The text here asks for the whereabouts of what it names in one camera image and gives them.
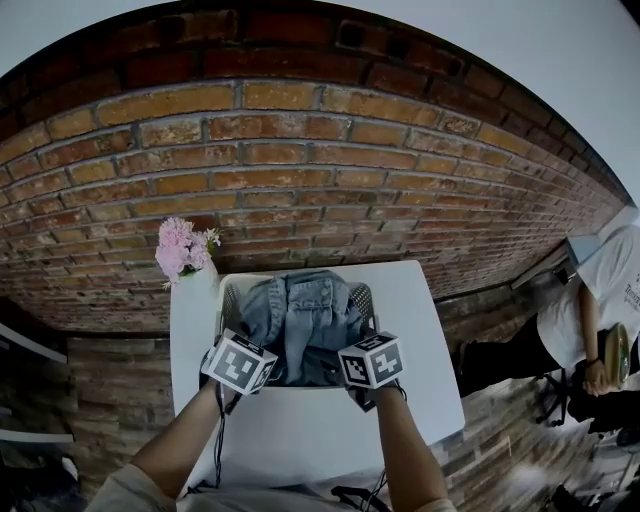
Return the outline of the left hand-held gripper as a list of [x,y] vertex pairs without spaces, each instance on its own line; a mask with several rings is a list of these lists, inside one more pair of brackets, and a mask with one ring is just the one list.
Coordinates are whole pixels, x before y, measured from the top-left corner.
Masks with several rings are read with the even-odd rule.
[[203,356],[199,386],[215,381],[222,415],[230,415],[243,396],[259,392],[269,380],[278,357],[245,336],[225,328]]

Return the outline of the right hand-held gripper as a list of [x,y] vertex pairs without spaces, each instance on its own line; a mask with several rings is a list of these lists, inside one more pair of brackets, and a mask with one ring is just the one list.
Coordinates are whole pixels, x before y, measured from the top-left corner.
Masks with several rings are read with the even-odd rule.
[[364,338],[338,352],[345,387],[351,399],[365,413],[376,407],[371,393],[379,388],[400,390],[404,372],[400,339],[388,332]]

